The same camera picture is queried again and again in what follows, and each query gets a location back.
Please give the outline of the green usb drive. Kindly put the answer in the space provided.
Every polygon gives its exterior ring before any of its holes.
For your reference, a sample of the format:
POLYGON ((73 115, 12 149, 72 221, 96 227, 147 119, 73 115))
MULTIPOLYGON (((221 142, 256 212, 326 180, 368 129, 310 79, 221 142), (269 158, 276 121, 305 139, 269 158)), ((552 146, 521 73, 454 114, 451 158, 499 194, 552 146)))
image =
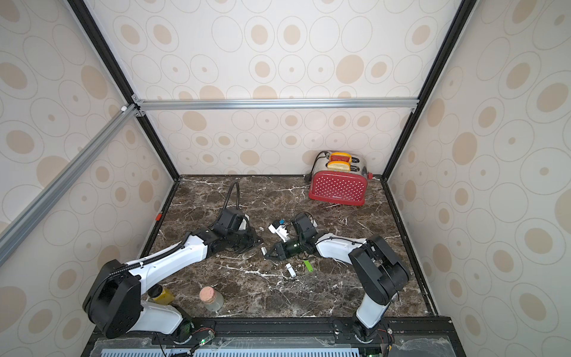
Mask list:
POLYGON ((303 263, 304 263, 304 265, 306 266, 306 269, 307 269, 309 272, 313 272, 313 271, 314 271, 314 269, 313 269, 313 267, 312 267, 312 264, 311 264, 308 260, 304 260, 303 263))

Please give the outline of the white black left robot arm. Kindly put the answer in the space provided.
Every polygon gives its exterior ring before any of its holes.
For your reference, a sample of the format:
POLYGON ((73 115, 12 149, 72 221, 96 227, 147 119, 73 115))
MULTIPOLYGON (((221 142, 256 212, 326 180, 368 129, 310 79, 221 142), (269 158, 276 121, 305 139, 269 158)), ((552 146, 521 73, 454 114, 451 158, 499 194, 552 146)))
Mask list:
POLYGON ((214 254, 242 254, 262 243, 246 214, 225 208, 215 223, 187 233, 177 244, 128 263, 116 259, 105 263, 87 293, 83 311, 108 339, 135 331, 184 340, 193 329, 191 317, 179 306, 141 297, 169 276, 214 254))

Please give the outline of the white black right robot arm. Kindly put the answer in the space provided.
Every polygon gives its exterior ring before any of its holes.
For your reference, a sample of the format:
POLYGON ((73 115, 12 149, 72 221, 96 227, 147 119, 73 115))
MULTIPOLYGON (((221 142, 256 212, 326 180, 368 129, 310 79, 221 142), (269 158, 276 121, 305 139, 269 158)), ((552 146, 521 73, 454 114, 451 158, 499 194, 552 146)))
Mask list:
POLYGON ((280 241, 264 254, 267 260, 284 261, 301 253, 329 258, 353 267, 364 290, 364 298, 355 313, 357 333, 375 330, 389 305, 399 297, 410 280, 410 271, 388 242, 379 235, 368 239, 350 239, 319 232, 318 224, 307 212, 292 221, 275 220, 269 231, 280 241))

